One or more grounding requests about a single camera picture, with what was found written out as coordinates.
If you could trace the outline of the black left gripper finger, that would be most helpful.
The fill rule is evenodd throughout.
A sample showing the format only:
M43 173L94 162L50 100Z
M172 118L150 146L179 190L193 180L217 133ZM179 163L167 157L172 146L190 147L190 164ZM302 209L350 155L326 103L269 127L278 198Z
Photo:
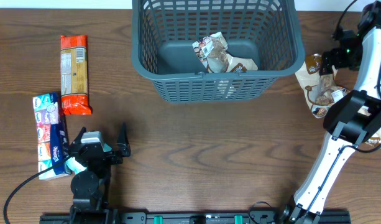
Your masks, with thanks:
M74 145L79 145L81 144L81 138L83 136L83 134L86 132L86 128L85 127L82 127L80 132L78 133L77 137L74 138L73 142L71 143L71 146L74 146Z
M121 129L117 138L117 146L122 154L122 157L129 157L131 155L131 147L127 138L126 123L121 125Z

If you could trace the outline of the red orange cracker pack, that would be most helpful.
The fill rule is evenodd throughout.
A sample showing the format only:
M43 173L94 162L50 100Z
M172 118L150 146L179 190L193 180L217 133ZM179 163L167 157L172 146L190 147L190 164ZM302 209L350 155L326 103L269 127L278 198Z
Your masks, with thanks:
M61 102L65 115L91 115L87 35L60 37Z

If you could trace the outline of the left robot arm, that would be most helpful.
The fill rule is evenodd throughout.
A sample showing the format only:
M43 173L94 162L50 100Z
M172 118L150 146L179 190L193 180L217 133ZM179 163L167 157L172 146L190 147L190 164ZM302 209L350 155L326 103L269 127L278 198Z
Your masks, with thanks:
M109 208L111 167L123 163L131 155L127 126L121 125L117 139L118 149L104 149L99 131L81 129L68 148L69 155L85 169L71 181L73 205L70 223L120 223L118 210Z

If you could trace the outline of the Kleenex tissue multipack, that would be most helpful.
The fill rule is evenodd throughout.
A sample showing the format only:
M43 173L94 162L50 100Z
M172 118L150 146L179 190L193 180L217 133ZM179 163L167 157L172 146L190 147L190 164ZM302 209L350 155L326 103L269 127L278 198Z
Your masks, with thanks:
M71 174L64 158L67 156L67 131L58 93L47 93L32 99L37 126L37 155L40 180Z

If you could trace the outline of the beige brown bread bag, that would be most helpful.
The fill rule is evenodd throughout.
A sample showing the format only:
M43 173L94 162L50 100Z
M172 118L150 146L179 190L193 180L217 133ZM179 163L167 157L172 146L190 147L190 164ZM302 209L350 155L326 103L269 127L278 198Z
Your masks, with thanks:
M335 69L328 75L319 75L322 64L320 54L309 55L295 73L304 91L306 103L315 118L325 117L330 107L349 93L347 88L335 84Z

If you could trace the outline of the teal white wipes pouch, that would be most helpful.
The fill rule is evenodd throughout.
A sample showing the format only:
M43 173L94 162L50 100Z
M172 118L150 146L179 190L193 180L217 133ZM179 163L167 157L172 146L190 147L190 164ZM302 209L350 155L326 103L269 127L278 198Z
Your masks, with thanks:
M104 147L103 147L103 151L104 152L112 151L112 147L105 143ZM67 160L66 164L67 164L68 168L71 171L73 171L75 174L78 174L78 173L86 170L86 167L84 167L79 162L77 162L74 157L71 157L69 160Z

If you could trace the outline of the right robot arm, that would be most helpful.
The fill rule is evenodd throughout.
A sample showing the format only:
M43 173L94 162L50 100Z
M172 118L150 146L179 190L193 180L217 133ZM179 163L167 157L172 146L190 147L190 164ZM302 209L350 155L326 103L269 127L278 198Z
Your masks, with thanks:
M285 206L279 223L333 223L324 203L336 177L360 145L381 128L381 1L363 8L358 31L336 26L333 39L339 47L323 53L321 76L334 68L357 70L356 84L334 103L324 117L326 130L319 156L306 180Z

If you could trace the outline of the clear brown pastry bag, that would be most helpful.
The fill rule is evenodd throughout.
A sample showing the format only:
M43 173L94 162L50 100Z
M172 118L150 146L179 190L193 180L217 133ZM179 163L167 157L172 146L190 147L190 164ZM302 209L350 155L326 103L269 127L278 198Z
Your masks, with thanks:
M372 147L377 147L381 143L381 128L373 134L366 142L365 144L372 146Z

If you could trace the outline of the bread bag with grain print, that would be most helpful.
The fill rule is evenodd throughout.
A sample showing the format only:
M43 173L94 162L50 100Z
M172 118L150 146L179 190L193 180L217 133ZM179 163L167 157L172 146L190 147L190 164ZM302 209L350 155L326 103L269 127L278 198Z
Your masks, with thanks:
M236 73L259 69L251 58L233 57L229 54L228 43L221 32L193 42L192 48L208 73Z

